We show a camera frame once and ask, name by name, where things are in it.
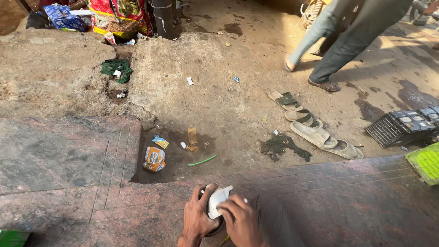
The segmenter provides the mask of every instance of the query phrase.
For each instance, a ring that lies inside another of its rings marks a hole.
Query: snack wrapper
[[[152,139],[152,141],[164,149],[169,145],[169,142],[167,142],[165,139],[161,138],[159,135],[155,135],[154,138]]]
[[[146,162],[143,163],[143,167],[153,172],[157,172],[165,168],[166,164],[164,160],[165,160],[165,151],[155,147],[148,147],[146,149],[146,155],[145,155]]]

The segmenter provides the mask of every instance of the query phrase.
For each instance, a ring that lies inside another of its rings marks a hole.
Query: black pole
[[[162,38],[169,40],[175,38],[172,1],[173,0],[152,0],[157,33],[159,36],[162,36]]]

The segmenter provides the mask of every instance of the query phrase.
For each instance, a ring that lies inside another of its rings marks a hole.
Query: foot
[[[293,72],[295,65],[290,62],[290,59],[288,58],[290,55],[291,53],[285,55],[285,69],[289,72]]]
[[[315,82],[312,82],[310,79],[308,79],[308,83],[312,86],[323,88],[324,90],[326,90],[328,92],[336,92],[336,91],[339,91],[341,89],[337,84],[335,84],[331,81],[326,81],[326,82],[323,82],[322,84],[317,84]]]

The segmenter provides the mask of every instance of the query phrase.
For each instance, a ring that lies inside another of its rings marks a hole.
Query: orange chip packet
[[[146,162],[143,163],[143,167],[156,172],[165,168],[166,164],[164,160],[165,152],[163,150],[155,147],[148,147],[145,154]]]

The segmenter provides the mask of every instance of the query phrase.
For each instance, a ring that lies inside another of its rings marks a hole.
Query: green straw
[[[203,160],[203,161],[198,162],[198,163],[195,163],[195,164],[189,164],[189,165],[187,165],[187,166],[189,166],[189,167],[191,167],[191,166],[196,166],[196,165],[198,165],[198,164],[201,164],[201,163],[203,163],[203,162],[206,162],[206,161],[208,161],[208,160],[211,160],[211,159],[213,159],[213,158],[215,158],[215,157],[216,157],[216,155],[214,155],[214,156],[208,158],[207,160]]]

